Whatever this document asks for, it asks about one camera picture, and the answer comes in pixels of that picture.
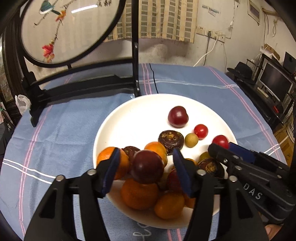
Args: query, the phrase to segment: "embroidered bird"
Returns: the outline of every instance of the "embroidered bird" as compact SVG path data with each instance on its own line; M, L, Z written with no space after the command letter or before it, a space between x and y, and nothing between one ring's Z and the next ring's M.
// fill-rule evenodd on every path
M56 15L60 15L60 12L54 10L54 6L50 4L50 2L48 0L44 0L41 7L40 7L40 14L47 14L49 12L53 12Z

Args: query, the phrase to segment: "white wall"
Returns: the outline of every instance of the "white wall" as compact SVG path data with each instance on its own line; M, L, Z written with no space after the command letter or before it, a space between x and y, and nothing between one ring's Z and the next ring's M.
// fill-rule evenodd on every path
M264 0L253 0L253 2L261 8L270 9ZM208 5L219 11L221 15L216 17L207 13L202 5ZM205 26L213 30L221 30L227 37L230 31L227 29L233 18L233 0L199 0L197 25ZM267 35L266 25L266 41L270 46L274 47L281 58L284 58L285 51L296 57L295 41L293 40L289 30L285 24L278 21L277 34L272 36L273 17L269 16L269 35ZM247 0L240 0L239 4L235 4L235 18L231 34L231 39L226 39L225 50L227 55L227 67L234 68L236 64L246 62L246 59L254 59L258 53L260 46L263 45L264 39L264 14L260 13L260 25L248 15ZM171 41L164 39L140 39L139 40L139 62L161 63L161 64L179 64L193 66L197 60L205 53L207 37L196 35L193 44ZM212 48L214 40L210 40L209 50ZM103 43L95 51L72 64L72 66L84 65L90 62L99 62L121 57L131 56L131 42L129 40L118 40ZM207 56L206 65L213 66L221 71L225 71L225 52L223 44L217 42L214 50ZM38 77L43 77L46 71L42 68L36 69L31 66L31 70L37 73Z

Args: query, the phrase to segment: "red cherry tomato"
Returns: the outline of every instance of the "red cherry tomato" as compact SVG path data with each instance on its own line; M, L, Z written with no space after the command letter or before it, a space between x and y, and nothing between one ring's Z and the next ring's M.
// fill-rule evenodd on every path
M218 136L216 136L213 139L212 143L215 143L215 144L217 144L219 146L222 146L225 149L228 149L228 147L229 147L228 139L224 135L218 135Z
M197 135L199 140L202 140L206 138L207 134L209 133L209 130L205 125L199 124L196 127L194 127L194 133Z

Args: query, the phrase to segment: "computer monitor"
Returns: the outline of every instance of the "computer monitor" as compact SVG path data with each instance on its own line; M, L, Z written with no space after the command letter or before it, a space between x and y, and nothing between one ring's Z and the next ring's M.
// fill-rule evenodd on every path
M266 64L260 82L280 102L284 101L287 92L289 92L292 86L289 79L270 63Z

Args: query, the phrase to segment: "white plate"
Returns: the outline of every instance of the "white plate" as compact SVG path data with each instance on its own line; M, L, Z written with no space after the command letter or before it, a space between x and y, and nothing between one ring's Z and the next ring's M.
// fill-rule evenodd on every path
M174 128L168 123L168 113L177 105L183 106L189 116L188 123L180 129ZM201 153L207 151L209 144L217 135L224 135L230 142L237 144L225 121L209 107L193 99L171 94L153 94L127 101L112 111L98 130L93 150L94 168L96 168L97 155L106 147L135 146L142 150L149 142L157 141L162 131L176 130L185 137L188 133L193 132L197 124L205 124L209 133L193 148L184 145L181 152L185 158L196 160ZM165 171L169 172L172 165L173 158L168 156ZM178 219L162 220L154 214L153 210L138 211L127 207L120 196L123 183L124 181L121 180L114 181L107 197L126 216L139 223L163 229L188 226L192 214L190 208L184 208ZM219 211L219 201L220 197L215 195L213 215Z

